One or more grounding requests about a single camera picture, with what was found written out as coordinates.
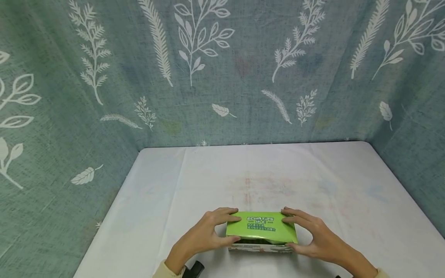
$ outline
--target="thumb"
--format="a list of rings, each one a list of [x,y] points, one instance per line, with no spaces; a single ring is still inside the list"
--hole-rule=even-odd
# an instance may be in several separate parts
[[[305,255],[305,256],[310,257],[309,256],[309,254],[310,254],[310,247],[309,246],[302,246],[302,245],[295,244],[293,242],[286,243],[286,246],[287,247],[291,247],[295,251],[295,253],[297,253],[297,254]]]
[[[225,238],[219,238],[218,243],[220,246],[231,246],[241,238],[238,236],[228,236]]]

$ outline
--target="fabric wall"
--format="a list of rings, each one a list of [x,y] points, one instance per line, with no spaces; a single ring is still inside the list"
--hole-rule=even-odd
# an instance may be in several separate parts
[[[445,235],[445,0],[15,0],[0,24],[1,277],[71,277],[145,147],[368,141]]]

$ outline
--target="box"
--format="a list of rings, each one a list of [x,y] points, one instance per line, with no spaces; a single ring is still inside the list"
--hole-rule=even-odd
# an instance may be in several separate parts
[[[298,243],[295,226],[283,223],[286,216],[279,212],[237,212],[239,222],[228,222],[226,236],[236,235],[241,240],[235,242],[229,250],[250,252],[290,253],[288,242]]]

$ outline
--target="sleeve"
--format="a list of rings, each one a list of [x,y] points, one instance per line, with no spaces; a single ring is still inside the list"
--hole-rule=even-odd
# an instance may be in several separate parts
[[[154,273],[153,278],[182,278],[185,270],[186,267],[183,267],[181,273],[179,275],[176,275],[175,273],[173,273],[171,270],[168,269],[168,267],[165,264],[165,260],[163,260],[159,265],[158,270],[156,270],[156,272]]]
[[[386,274],[386,272],[384,272],[381,268],[377,269],[378,274],[376,276],[376,278],[389,278],[389,275]]]

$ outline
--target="hand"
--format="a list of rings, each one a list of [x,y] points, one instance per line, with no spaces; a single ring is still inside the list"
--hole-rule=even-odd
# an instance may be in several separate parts
[[[288,207],[284,207],[281,213],[291,215],[283,218],[283,222],[298,224],[312,234],[313,240],[308,246],[295,243],[287,244],[296,253],[335,263],[345,268],[355,278],[377,276],[377,269],[362,254],[333,233],[320,218]]]
[[[222,238],[215,232],[215,226],[217,225],[240,221],[240,217],[230,215],[237,211],[238,209],[233,208],[219,208],[214,211],[207,211],[201,220],[173,246],[165,261],[166,266],[178,275],[185,263],[195,254],[231,246],[234,242],[240,240],[240,237],[237,236]]]

